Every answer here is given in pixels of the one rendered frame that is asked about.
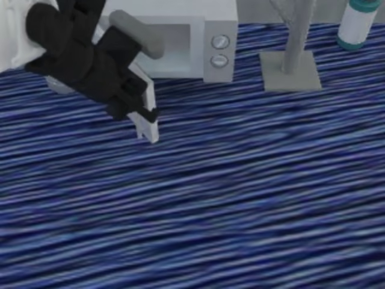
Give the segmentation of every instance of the white wall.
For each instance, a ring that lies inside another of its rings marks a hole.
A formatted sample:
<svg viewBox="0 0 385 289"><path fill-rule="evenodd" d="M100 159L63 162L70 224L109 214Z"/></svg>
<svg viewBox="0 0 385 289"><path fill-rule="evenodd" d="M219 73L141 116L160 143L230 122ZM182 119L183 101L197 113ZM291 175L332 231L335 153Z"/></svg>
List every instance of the white wall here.
<svg viewBox="0 0 385 289"><path fill-rule="evenodd" d="M237 1L239 21L241 23L281 22L278 14L273 10L269 0ZM318 0L313 22L339 23L342 19L347 2L348 0ZM385 22L385 4L380 7L376 22Z"/></svg>

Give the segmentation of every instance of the white microwave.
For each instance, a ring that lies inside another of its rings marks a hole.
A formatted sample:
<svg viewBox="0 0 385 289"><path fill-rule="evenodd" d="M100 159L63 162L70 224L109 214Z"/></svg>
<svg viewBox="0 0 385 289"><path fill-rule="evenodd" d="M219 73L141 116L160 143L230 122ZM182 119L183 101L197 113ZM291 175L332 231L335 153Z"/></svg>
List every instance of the white microwave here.
<svg viewBox="0 0 385 289"><path fill-rule="evenodd" d="M165 54L136 61L151 78L231 82L238 12L236 0L107 0L103 18L123 10L160 33Z"/></svg>

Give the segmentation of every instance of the blue water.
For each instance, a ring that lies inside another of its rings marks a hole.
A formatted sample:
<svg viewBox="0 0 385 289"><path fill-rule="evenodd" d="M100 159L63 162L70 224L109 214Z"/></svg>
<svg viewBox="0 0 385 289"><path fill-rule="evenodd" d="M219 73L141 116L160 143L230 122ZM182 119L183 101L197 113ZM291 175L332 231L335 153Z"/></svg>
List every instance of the blue water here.
<svg viewBox="0 0 385 289"><path fill-rule="evenodd" d="M0 289L384 289L385 26L336 33L307 45L323 91L265 93L287 30L242 26L233 83L156 82L157 144L0 75Z"/></svg>

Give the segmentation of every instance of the teal bottle base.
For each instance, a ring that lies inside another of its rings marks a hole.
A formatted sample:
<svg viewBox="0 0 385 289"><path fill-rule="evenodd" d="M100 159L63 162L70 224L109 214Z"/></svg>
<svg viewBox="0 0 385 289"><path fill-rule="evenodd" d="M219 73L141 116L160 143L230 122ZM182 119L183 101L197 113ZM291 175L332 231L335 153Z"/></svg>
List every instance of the teal bottle base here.
<svg viewBox="0 0 385 289"><path fill-rule="evenodd" d="M356 51L356 50L359 50L360 48L362 48L362 46L364 45L364 42L363 43L359 43L359 44L350 44L350 43L347 43L345 41L343 41L341 38L337 37L337 43L338 45L341 47L341 48L344 48L344 50L347 50L347 51Z"/></svg>

